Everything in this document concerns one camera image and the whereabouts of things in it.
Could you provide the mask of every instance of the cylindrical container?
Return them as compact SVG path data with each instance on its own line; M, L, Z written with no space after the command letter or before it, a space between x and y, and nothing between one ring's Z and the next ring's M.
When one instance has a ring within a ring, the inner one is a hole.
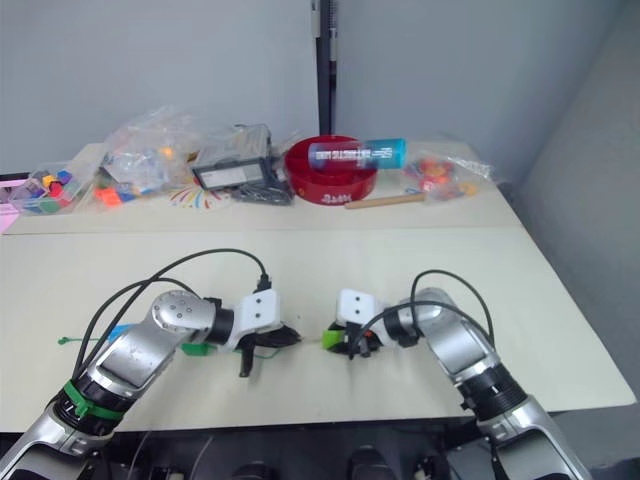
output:
M318 142L309 147L309 165L314 170L402 168L406 157L403 138Z

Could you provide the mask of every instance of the wire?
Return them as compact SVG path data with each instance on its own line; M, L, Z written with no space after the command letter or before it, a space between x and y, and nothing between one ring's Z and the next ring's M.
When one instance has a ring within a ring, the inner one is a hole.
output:
M458 315L460 315L462 318L464 318L465 320L467 320L469 323L471 323L474 327L476 327L477 329L479 329L481 332L484 332L484 329L482 328L482 326L476 322L473 317L471 317L469 314L463 312L462 310L460 310L458 307L454 306L454 305L449 305L448 303L444 303L444 302L436 302L436 301L431 301L431 300L416 300L415 302L407 302L407 303L401 303L399 305L394 305L393 307L389 307L385 310L383 310L382 312L378 313L377 315L375 315L371 320L369 320L366 324L364 324L362 326L362 328L360 328L360 330L358 330L358 333L356 334L356 336L353 338L353 340L350 340L350 346L349 346L349 358L353 359L354 355L355 355L355 349L358 346L358 344L360 343L360 340L362 340L364 338L365 333L367 333L367 331L369 331L371 329L371 327L379 320L383 319L385 317L385 315L389 314L389 313L394 313L394 312L398 312L404 308L408 308L411 306L422 306L422 305L431 305L433 307L440 307L440 308L444 308L445 310L449 310L453 313L457 313Z
M196 471L198 470L198 465L200 465L200 460L202 460L202 456L204 455L204 452L207 450L207 447L209 445L211 445L212 441L213 441L213 437L211 436L211 437L209 437L209 439L205 442L205 444L200 449L200 452L198 453L198 456L196 457L196 461L193 462L193 466L191 467L191 473L189 474L189 480L193 480L194 478L196 478Z
M473 295L478 299L478 302L480 302L480 305L482 306L482 310L484 311L484 316L487 319L487 328L489 329L489 333L487 333L486 335L488 337L488 340L491 346L493 348L496 348L495 334L493 331L493 320L491 319L491 313L489 312L489 307L487 307L487 304L482 298L482 295L480 295L480 293L473 287L473 285L471 285L469 282L467 282L464 278L460 277L459 275L456 275L455 273L449 272L447 270L440 270L440 269L425 270L424 272L420 272L418 275L416 275L416 277L413 279L413 283L411 284L411 297L410 297L411 302L415 302L416 300L416 290L418 288L418 282L420 281L420 279L422 277L425 277L427 275L431 275L434 273L439 273L441 275L446 275L448 277L455 278L460 283L462 283L465 287L467 287L471 291L471 293L473 293ZM411 306L411 318L415 327L417 323L415 305Z
M151 435L151 430L149 430L147 433L145 433L144 436L142 437L142 440L140 440L140 444L138 445L138 448L136 448L136 451L133 454L133 459L131 460L131 465L129 466L129 471L127 472L126 480L131 480L131 475L133 475L133 467L136 466L136 461L138 460L138 455L140 455L140 452L142 451L142 447L144 446L145 442L147 441L147 438L149 438L149 435Z
M111 305L113 302L115 302L118 298L120 298L122 295L124 295L125 293L127 293L129 290L132 290L136 287L139 287L140 285L144 284L147 280L140 280L139 282L135 282L132 283L131 285L127 285L124 288L121 288L120 290L118 290L116 293L114 293L106 302L104 302L100 308L96 311L96 313L93 315L93 317L91 318L91 320L89 321L89 325L87 325L87 329L84 332L84 336L82 337L82 342L80 343L80 350L78 350L78 355L76 356L76 363L73 367L73 378L76 378L81 372L81 366L82 366L82 362L84 360L84 356L86 354L87 351L87 346L89 345L89 342L92 340L91 339L91 334L93 333L93 329L96 326L96 323L98 323L98 320L100 319L100 316L104 313L104 311L109 307L109 305ZM173 283L175 285L178 285L179 287L183 288L184 290L186 290L187 292L191 292L195 295L195 292L189 288L188 285L182 283L179 280L175 280L173 278L167 278L167 277L160 277L157 278L155 280L153 280L154 282L168 282L168 283Z
M131 307L133 302L136 301L136 299L142 294L142 292L144 292L144 290L149 285L151 285L151 283L157 281L159 278L162 277L162 275L164 273L168 272L172 268L177 267L178 265L180 265L182 263L185 263L185 262L187 262L189 260L192 260L194 258L197 258L197 257L201 257L203 255L209 255L209 254L213 254L213 253L237 253L238 255L244 255L245 257L250 258L260 268L260 283L258 284L258 286L260 287L260 284L265 283L265 282L269 283L269 275L267 274L267 271L264 268L264 265L260 261L260 259L258 257L256 257L255 255L249 253L249 252L246 252L244 250L240 250L240 249L237 249L237 248L213 248L213 249L210 249L210 250L202 250L200 252L192 253L192 254L187 255L185 257L179 258L175 262L170 263L166 267L161 268L160 270L158 270L156 273L154 273L147 280L144 280L142 282L142 284L138 287L138 289L135 292L133 292L133 294L129 297L129 299L126 301L126 303L120 308L118 313L116 313L115 317L113 317L113 320L111 320L111 323L109 323L109 325L107 326L106 330L104 331L104 333L102 334L102 336L100 337L98 342L91 349L91 352L89 352L89 355L87 356L87 358L82 362L82 364L80 365L80 367L78 369L74 369L74 375L73 375L72 379L76 380L77 377L79 376L79 374L82 371L84 371L87 368L87 366L93 361L93 359L96 357L96 355L98 354L98 352L100 351L100 349L102 348L104 343L107 341L107 338L109 337L109 334L111 333L111 331L118 324L118 322L124 316L124 314L129 309L129 307Z

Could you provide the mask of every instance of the black connector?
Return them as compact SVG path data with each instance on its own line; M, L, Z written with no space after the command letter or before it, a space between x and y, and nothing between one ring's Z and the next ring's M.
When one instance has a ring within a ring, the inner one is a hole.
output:
M260 275L260 280L258 280L258 288L256 288L253 293L263 292L265 290L269 290L271 288L271 280L269 279L269 275L263 273Z

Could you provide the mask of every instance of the orange object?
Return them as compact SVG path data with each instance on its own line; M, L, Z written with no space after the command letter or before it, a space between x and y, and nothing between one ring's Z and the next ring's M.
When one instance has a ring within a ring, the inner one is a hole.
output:
M56 177L54 177L53 175L45 175L44 177L42 177L42 186L44 188L49 188L49 185L51 185L55 181Z
M173 160L173 148L171 147L162 147L160 152L167 157L169 160Z
M115 207L122 203L122 200L118 196L118 192L113 187L109 188L97 188L93 194L102 200L102 203L109 207Z

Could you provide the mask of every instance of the black cable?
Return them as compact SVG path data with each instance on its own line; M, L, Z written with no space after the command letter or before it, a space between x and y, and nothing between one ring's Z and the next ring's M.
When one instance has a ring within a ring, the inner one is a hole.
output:
M493 320L491 319L491 313L489 312L489 307L487 307L487 304L485 303L484 299L482 298L482 295L480 295L480 293L473 287L473 285L471 285L464 278L456 275L455 273L449 272L447 270L440 270L440 269L425 270L424 272L420 272L413 279L413 283L411 285L411 297L410 297L411 302L415 302L415 300L416 300L416 290L418 288L418 282L420 281L420 279L422 277L425 277L427 275L431 275L431 274L434 274L434 273L439 273L441 275L446 275L448 277L455 278L460 283L462 283L465 287L467 287L471 291L471 293L473 293L473 295L478 299L478 301L480 302L480 305L482 306L482 310L484 311L484 316L487 319L487 328L489 329L489 333L487 334L487 337L488 337L489 343L491 344L491 346L493 348L496 348L495 335L494 335L494 331L493 331ZM415 307L415 305L411 306L411 318L412 318L414 327L416 327L416 332L419 335L420 334L420 330L417 328L417 318L418 317L416 315L416 307Z
M256 264L258 264L258 267L260 268L260 281L258 282L258 289L262 290L262 289L266 289L266 288L270 288L271 287L271 283L269 281L269 275L267 274L267 271L264 268L264 265L262 264L260 259L258 257L256 257L255 255L253 255L253 254L251 254L249 252L246 252L244 250L240 250L240 249L237 249L237 248L213 248L213 249L210 249L210 250L202 250L200 252L192 253L190 255L182 257L182 258L176 260L175 262L170 263L166 267L161 268L160 270L158 270L156 273L154 273L147 280L144 280L144 282L138 287L138 289L135 292L133 292L133 294L129 297L129 299L126 301L126 303L120 308L120 310L115 315L115 317L113 317L113 320L111 320L111 323L109 323L109 325L107 326L107 329L104 331L102 336L98 339L98 342L91 349L91 352L89 352L89 355L87 356L87 358L84 360L84 362L82 362L82 365L80 365L80 368L78 369L78 373L74 373L74 376L73 376L72 379L74 379L74 380L77 379L77 375L80 372L84 371L84 369L87 368L87 366L93 361L93 359L96 357L96 355L98 354L98 352L100 351L100 349L102 348L104 343L107 341L107 338L108 338L109 334L111 333L111 331L118 324L118 322L124 316L124 314L129 309L129 307L131 307L133 302L136 301L136 299L142 294L142 292L144 292L144 290L149 285L151 285L151 283L153 283L158 278L160 278L164 273L168 272L172 268L177 267L178 265L180 265L180 264L182 264L184 262L187 262L187 261L192 260L192 259L197 258L197 257L201 257L203 255L209 255L209 254L212 254L212 253L237 253L239 255L244 255L245 257L249 257L251 260L256 262Z
M113 302L115 302L118 298L120 298L122 295L127 293L129 290L132 290L132 289L134 289L136 287L139 287L140 285L144 284L145 282L146 282L146 280L140 280L139 282L135 282L135 283L132 283L131 285L127 285L124 288L121 288L116 293L114 293L111 297L109 297L109 299L100 306L100 308L96 311L96 313L94 313L93 317L89 321L89 325L87 325L87 329L84 332L84 336L82 337L82 342L80 343L80 350L78 350L78 355L76 356L76 363L75 363L75 365L73 367L73 377L74 378L81 373L80 372L80 367L81 367L82 362L84 360L84 356L85 356L85 354L87 352L87 346L89 345L89 341L91 339L91 334L93 333L93 329L95 328L96 323L98 323L98 320L100 319L100 316L109 307L109 305L111 305ZM195 295L195 292L191 288L189 288L188 285L182 283L179 280L175 280L173 278L161 277L161 278L158 278L158 279L154 280L154 282L169 282L169 283L173 283L173 284L178 285L179 287L183 288L187 292L191 292L191 293L193 293Z
M401 303L399 305L394 305L393 307L389 307L389 308L383 310L382 312L378 313L371 320L369 320L367 323L365 323L362 326L362 328L360 328L360 330L358 330L358 333L353 338L353 340L351 340L351 339L349 340L349 344L350 344L349 345L349 358L352 359L354 357L354 355L356 354L355 349L357 348L358 344L360 343L360 340L362 340L364 338L365 333L367 333L367 331L369 331L371 329L371 327L373 326L373 324L375 324L378 320L383 319L385 317L385 315L388 315L389 313L398 312L398 311L402 310L403 308L408 308L408 307L412 307L412 306L421 306L421 305L430 305L430 306L433 306L433 307L440 307L440 308L444 308L445 310L449 310L449 311L451 311L453 313L456 313L456 314L460 315L462 318L464 318L465 320L467 320L469 323L471 323L474 327L476 327L482 333L487 335L487 333L485 332L484 328L482 328L482 325L480 325L478 322L476 322L473 319L473 317L471 317L469 314L463 312L462 310L460 310L458 307L456 307L454 305L449 305L448 303L436 302L436 301L431 301L431 300L416 300L415 302Z

